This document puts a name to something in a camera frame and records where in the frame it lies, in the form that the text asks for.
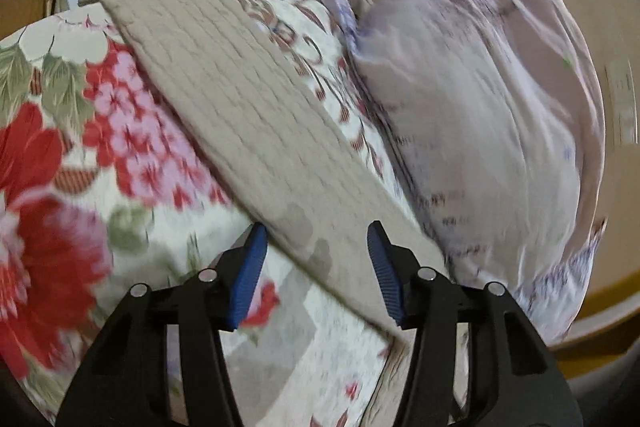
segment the metal screw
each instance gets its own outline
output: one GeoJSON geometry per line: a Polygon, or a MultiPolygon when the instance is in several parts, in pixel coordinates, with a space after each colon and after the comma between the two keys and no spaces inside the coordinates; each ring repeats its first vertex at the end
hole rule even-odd
{"type": "Polygon", "coordinates": [[[492,294],[498,297],[504,295],[504,293],[506,292],[504,286],[502,286],[502,284],[500,284],[499,282],[490,282],[488,288],[492,294]]]}
{"type": "Polygon", "coordinates": [[[418,277],[424,281],[433,281],[438,273],[433,268],[423,267],[418,270],[418,277]]]}
{"type": "Polygon", "coordinates": [[[202,282],[213,282],[218,277],[218,273],[212,268],[205,268],[198,273],[198,279],[202,282]]]}
{"type": "Polygon", "coordinates": [[[146,293],[146,284],[143,284],[142,282],[134,285],[131,287],[129,293],[131,294],[132,297],[142,297],[145,293],[146,293]]]}

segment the fabric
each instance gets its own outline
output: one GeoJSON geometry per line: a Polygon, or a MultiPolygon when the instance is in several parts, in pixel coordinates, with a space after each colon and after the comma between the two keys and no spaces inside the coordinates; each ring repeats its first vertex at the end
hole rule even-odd
{"type": "Polygon", "coordinates": [[[562,335],[604,169],[602,94],[562,0],[361,0],[359,21],[322,1],[455,277],[505,283],[546,341],[562,335]]]}
{"type": "Polygon", "coordinates": [[[422,266],[444,272],[442,255],[364,175],[335,123],[237,1],[101,2],[153,84],[274,240],[348,306],[401,336],[363,241],[369,223],[379,219],[422,266]],[[311,256],[319,260],[310,264],[311,256]]]}
{"type": "MultiPolygon", "coordinates": [[[[286,60],[305,64],[301,81],[351,141],[363,175],[409,212],[380,134],[359,109],[342,32],[326,8],[316,0],[242,6],[286,60]]],[[[251,224],[149,87],[99,4],[0,42],[0,355],[52,422],[132,284],[180,283],[251,224]]],[[[169,398],[173,418],[185,423],[177,341],[170,331],[169,398]]],[[[347,427],[360,422],[400,344],[273,244],[249,316],[222,343],[246,425],[347,427]]]]}

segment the pink fabric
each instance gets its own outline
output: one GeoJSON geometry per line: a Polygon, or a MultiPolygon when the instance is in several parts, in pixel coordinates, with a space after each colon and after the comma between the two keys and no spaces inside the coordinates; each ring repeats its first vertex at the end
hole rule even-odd
{"type": "Polygon", "coordinates": [[[593,266],[605,132],[562,0],[322,1],[452,272],[505,283],[554,340],[593,266]]]}

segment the green leaf print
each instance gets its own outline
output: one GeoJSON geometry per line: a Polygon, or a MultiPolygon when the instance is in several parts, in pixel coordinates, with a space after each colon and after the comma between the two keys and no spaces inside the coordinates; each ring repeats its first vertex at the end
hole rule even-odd
{"type": "Polygon", "coordinates": [[[194,275],[194,273],[202,270],[202,257],[200,256],[200,250],[198,249],[198,238],[195,234],[189,236],[189,242],[187,243],[187,279],[194,275]]]}
{"type": "Polygon", "coordinates": [[[176,398],[180,398],[184,396],[184,391],[182,390],[182,382],[175,377],[169,377],[169,393],[175,396],[176,398]]]}
{"type": "Polygon", "coordinates": [[[149,208],[117,206],[107,223],[109,247],[120,253],[144,253],[149,244],[146,230],[152,221],[149,208]]]}
{"type": "Polygon", "coordinates": [[[9,123],[14,110],[29,92],[33,66],[28,63],[16,42],[0,48],[0,126],[9,123]]]}
{"type": "Polygon", "coordinates": [[[36,360],[28,356],[25,359],[29,367],[27,378],[23,382],[25,391],[30,395],[32,401],[40,406],[39,409],[44,406],[44,409],[57,411],[65,397],[63,382],[36,360]]]}
{"type": "Polygon", "coordinates": [[[94,116],[94,106],[82,91],[86,68],[47,53],[42,61],[42,107],[53,118],[82,134],[84,122],[94,116]]]}
{"type": "Polygon", "coordinates": [[[249,342],[254,344],[255,347],[258,347],[258,343],[260,342],[260,335],[255,330],[241,330],[246,334],[249,342]]]}

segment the beige quilted fabric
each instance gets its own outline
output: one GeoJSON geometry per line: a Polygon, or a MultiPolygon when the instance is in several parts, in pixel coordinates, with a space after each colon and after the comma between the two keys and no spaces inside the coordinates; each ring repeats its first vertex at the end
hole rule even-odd
{"type": "MultiPolygon", "coordinates": [[[[350,309],[410,343],[386,313],[367,226],[379,219],[392,242],[446,273],[440,251],[367,172],[238,1],[101,2],[233,195],[276,243],[350,309]],[[308,263],[314,253],[322,266],[308,263]],[[328,276],[319,280],[319,273],[328,276]]],[[[368,425],[388,427],[395,414],[409,357],[406,344],[394,351],[368,425]]]]}

